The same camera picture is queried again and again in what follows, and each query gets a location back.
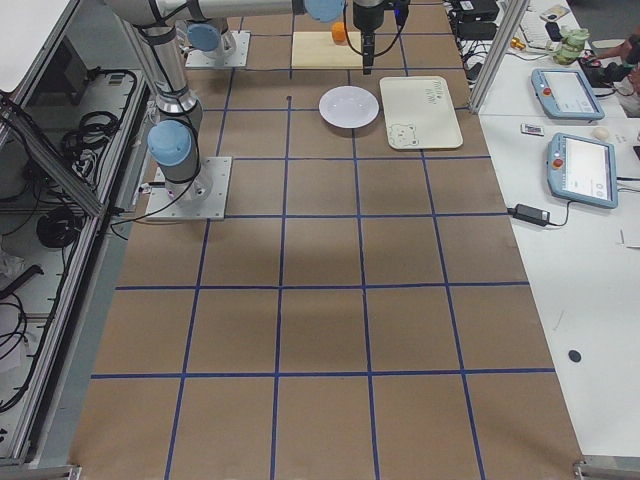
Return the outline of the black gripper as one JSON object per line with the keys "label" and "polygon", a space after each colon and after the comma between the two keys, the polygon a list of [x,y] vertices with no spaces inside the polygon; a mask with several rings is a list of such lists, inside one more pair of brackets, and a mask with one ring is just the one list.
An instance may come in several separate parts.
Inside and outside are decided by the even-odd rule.
{"label": "black gripper", "polygon": [[384,22],[385,0],[354,0],[354,26],[361,32],[362,74],[370,75],[374,65],[374,32]]}

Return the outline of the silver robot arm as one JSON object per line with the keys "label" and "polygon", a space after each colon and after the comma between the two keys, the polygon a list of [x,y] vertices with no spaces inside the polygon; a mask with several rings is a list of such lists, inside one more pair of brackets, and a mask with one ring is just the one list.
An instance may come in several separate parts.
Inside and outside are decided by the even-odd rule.
{"label": "silver robot arm", "polygon": [[225,19],[190,22],[187,39],[191,46],[210,58],[224,58],[236,51],[237,45]]}
{"label": "silver robot arm", "polygon": [[189,87],[176,23],[188,24],[191,44],[223,57],[233,50],[230,17],[308,15],[318,22],[346,18],[344,1],[109,1],[131,26],[150,64],[159,122],[147,136],[148,149],[165,179],[173,202],[202,198],[210,189],[201,173],[198,130],[202,106]]}

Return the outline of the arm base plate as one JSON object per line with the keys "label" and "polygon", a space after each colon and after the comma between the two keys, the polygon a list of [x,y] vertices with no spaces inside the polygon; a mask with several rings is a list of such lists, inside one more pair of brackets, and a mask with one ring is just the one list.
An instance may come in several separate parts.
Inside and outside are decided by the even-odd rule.
{"label": "arm base plate", "polygon": [[145,220],[152,222],[216,220],[225,218],[231,177],[231,157],[206,157],[192,183],[166,183],[156,168],[154,181],[161,185],[150,190]]}
{"label": "arm base plate", "polygon": [[244,68],[247,65],[250,37],[251,33],[246,30],[228,30],[221,34],[216,29],[208,29],[207,25],[203,25],[202,29],[192,25],[188,33],[191,51],[186,59],[186,68]]}

